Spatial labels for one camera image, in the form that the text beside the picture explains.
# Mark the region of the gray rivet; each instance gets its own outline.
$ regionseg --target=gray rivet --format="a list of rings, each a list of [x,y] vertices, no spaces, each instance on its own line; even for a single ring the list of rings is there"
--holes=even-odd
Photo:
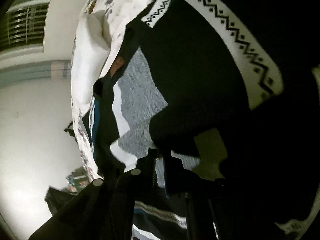
[[[102,179],[95,179],[93,181],[93,185],[95,185],[96,187],[101,186],[103,184],[103,180]]]
[[[132,175],[139,175],[141,173],[141,171],[139,170],[139,169],[133,169],[132,171],[131,171],[131,174]]]

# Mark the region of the white wall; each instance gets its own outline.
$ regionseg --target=white wall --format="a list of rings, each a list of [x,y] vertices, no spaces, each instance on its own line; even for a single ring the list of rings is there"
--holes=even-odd
[[[79,13],[87,0],[51,0],[44,30],[44,53],[4,59],[0,69],[32,62],[71,59]]]
[[[51,214],[49,185],[82,166],[75,140],[63,130],[72,120],[70,80],[41,79],[0,89],[0,213],[19,240]]]

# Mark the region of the zigzag pattern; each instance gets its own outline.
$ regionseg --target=zigzag pattern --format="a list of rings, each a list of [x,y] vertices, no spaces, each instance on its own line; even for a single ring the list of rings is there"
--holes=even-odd
[[[264,82],[265,82],[265,79],[266,79],[266,75],[267,75],[267,72],[268,72],[268,67],[263,65],[262,63],[259,63],[259,62],[256,62],[255,60],[259,57],[259,54],[257,53],[252,53],[254,51],[254,49],[249,49],[249,46],[250,46],[250,43],[249,42],[246,42],[246,41],[242,41],[239,39],[239,32],[240,30],[238,28],[234,28],[234,27],[230,27],[229,25],[229,16],[224,16],[224,15],[220,15],[218,14],[219,13],[223,13],[223,11],[218,11],[218,6],[216,4],[211,4],[211,0],[202,0],[203,2],[203,6],[205,7],[211,7],[209,9],[210,12],[214,12],[214,16],[216,18],[221,18],[221,23],[224,24],[224,21],[226,22],[226,30],[228,31],[234,31],[235,32],[235,42],[239,43],[239,44],[242,44],[243,46],[241,47],[240,46],[240,49],[244,49],[244,52],[243,54],[244,55],[247,55],[248,58],[250,58],[250,63],[253,64],[253,65],[256,65],[256,66],[259,66],[260,68],[263,69],[262,71],[262,74],[260,75],[260,80],[259,80],[259,86],[264,89],[266,92],[268,92],[270,95],[273,95],[273,91],[267,87]],[[269,84],[272,84],[273,80],[272,79],[269,79],[268,80]]]
[[[162,5],[160,5],[160,8],[157,9],[157,12],[155,12],[154,14],[151,14],[149,19],[144,21],[147,25],[150,24],[150,22],[152,22],[153,16],[158,16],[160,14],[160,11],[165,9],[165,7],[168,5],[170,0],[164,0],[162,1]]]

